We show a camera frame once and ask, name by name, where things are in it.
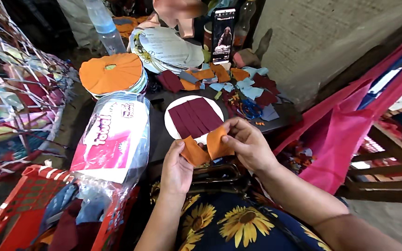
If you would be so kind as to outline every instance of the white paper circle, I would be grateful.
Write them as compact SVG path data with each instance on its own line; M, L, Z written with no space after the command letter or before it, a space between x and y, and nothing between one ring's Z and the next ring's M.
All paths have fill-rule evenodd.
M197 98L204 98L207 101L207 103L209 103L209 105L214 109L215 113L220 117L220 119L222 121L224 121L223 112L221 111L221 108L215 103L215 101L205 98L205 97L197 96L197 95L185 96L185 97L182 97L182 98L179 98L179 99L173 101L167 107L167 110L165 111L165 115L164 115L165 128L167 128L167 131L172 138L181 139L181 135L179 135L178 130L176 130L175 124L173 123L173 120L171 119L170 114L168 113L168 110L175 106L181 105L182 103L184 103L188 100L193 100L193 99L197 99ZM195 141L197 143L203 143L204 145L206 145L207 144L207 134L204 134L201 137L196 138Z

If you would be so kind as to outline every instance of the blue scissors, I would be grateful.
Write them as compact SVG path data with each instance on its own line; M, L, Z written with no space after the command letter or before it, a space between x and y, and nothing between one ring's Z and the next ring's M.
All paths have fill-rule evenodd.
M234 86L235 90L238 92L238 97L241 100L239 103L239 111L243 114L247 119L254 119L257 117L261 117L263 115L263 110L257 104L250 101L241 90L237 87L237 80L231 79L231 84Z

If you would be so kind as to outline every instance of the hand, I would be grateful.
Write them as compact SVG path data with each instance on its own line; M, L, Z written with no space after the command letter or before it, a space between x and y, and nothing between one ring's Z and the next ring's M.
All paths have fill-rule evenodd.
M185 198L192 184L193 166L180 156L184 141L175 140L165 155L162 166L161 194Z
M250 171L267 171L278 163L260 130L240 117L226 120L222 125L228 134L221 140L232 147L238 160Z

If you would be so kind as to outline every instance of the left hand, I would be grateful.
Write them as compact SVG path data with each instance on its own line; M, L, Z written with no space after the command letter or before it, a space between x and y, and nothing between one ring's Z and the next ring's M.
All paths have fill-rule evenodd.
M180 156L185 144L175 140L165 155L162 166L161 194L186 196L192 184L193 166Z

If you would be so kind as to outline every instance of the stack of paper circles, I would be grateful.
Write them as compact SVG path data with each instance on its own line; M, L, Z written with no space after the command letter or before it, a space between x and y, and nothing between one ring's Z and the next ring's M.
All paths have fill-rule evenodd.
M165 27L136 29L131 33L131 51L154 73L170 70L176 75L204 62L201 46L190 43L178 31Z
M141 93L148 82L142 61L133 53L104 56L84 62L80 68L80 79L96 99L122 90Z

